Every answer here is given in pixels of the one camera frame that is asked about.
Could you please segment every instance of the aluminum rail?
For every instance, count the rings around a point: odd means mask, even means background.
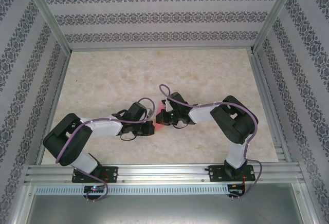
[[[121,185],[139,184],[217,184],[210,182],[205,169],[212,164],[144,164],[144,165],[104,165],[117,166],[117,183]],[[259,165],[251,163],[254,173],[259,173]],[[31,165],[28,168],[24,185],[76,185],[72,183],[73,168],[57,165]],[[304,177],[297,162],[271,162],[263,163],[263,173],[259,183],[303,183]],[[222,184],[235,184],[239,182],[220,182]]]

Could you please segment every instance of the black cable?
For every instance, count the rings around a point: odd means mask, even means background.
[[[135,136],[135,137],[132,138],[132,139],[122,139],[122,135],[123,135],[123,134],[120,135],[120,139],[121,139],[122,141],[133,141],[135,138],[137,138],[137,136]]]
[[[173,127],[175,127],[176,129],[183,129],[183,128],[185,128],[186,126],[183,126],[183,127],[177,127],[177,126],[173,125]]]

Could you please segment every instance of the aluminum frame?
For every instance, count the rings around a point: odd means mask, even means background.
[[[161,185],[200,185],[216,186],[222,184],[236,184],[240,182],[210,182],[209,174],[205,171],[210,164],[142,164],[142,165],[106,165],[118,167],[117,183],[109,183],[109,187],[125,187],[127,185],[145,188]],[[259,173],[259,165],[252,163],[254,173]],[[92,183],[72,183],[73,168],[57,165],[31,165],[23,183],[23,190],[19,197],[12,223],[26,223],[30,212],[35,191],[38,186],[58,186],[61,189],[72,185],[92,185]],[[315,209],[304,177],[297,162],[271,162],[263,163],[263,173],[260,184],[291,183],[295,198],[305,224],[318,224]]]

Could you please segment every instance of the gray metal panel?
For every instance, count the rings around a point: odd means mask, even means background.
[[[27,223],[303,223],[291,184],[259,184],[232,201],[223,195],[35,196]]]

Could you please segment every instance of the metal profile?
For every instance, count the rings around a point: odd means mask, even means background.
[[[102,52],[102,51],[141,51],[141,50],[216,50],[216,49],[250,49],[250,46],[177,46],[177,47],[109,47],[109,48],[75,48],[72,52]]]
[[[40,10],[42,16],[44,17],[45,21],[47,22],[49,28],[51,29],[52,33],[55,35],[56,40],[61,45],[64,53],[68,56],[71,53],[70,45],[62,32],[60,26],[58,25],[53,13],[50,11],[45,0],[34,0],[38,9]]]
[[[293,183],[295,199],[304,224],[320,224],[311,201],[306,183]]]
[[[278,157],[278,161],[279,162],[286,161],[286,157],[284,155],[284,152],[283,152],[283,149],[282,149],[282,145],[275,144],[274,145],[274,148],[276,149],[276,154],[277,154],[277,157]]]
[[[33,203],[36,186],[24,185],[17,201],[13,216],[8,223],[20,224],[26,223]]]
[[[258,175],[260,167],[251,163]],[[209,164],[155,164],[155,165],[106,165],[117,166],[117,183],[108,185],[216,185],[210,182],[205,168]],[[72,167],[57,165],[31,165],[28,168],[24,185],[77,185],[72,183]],[[266,162],[259,183],[296,183],[304,182],[297,162]]]
[[[268,32],[270,31],[275,19],[278,17],[278,15],[286,1],[287,0],[276,0],[275,1],[271,11],[269,12],[262,28],[260,29],[260,31],[255,39],[255,43],[253,45],[253,52],[258,52],[259,49],[261,48],[263,41],[265,40]]]

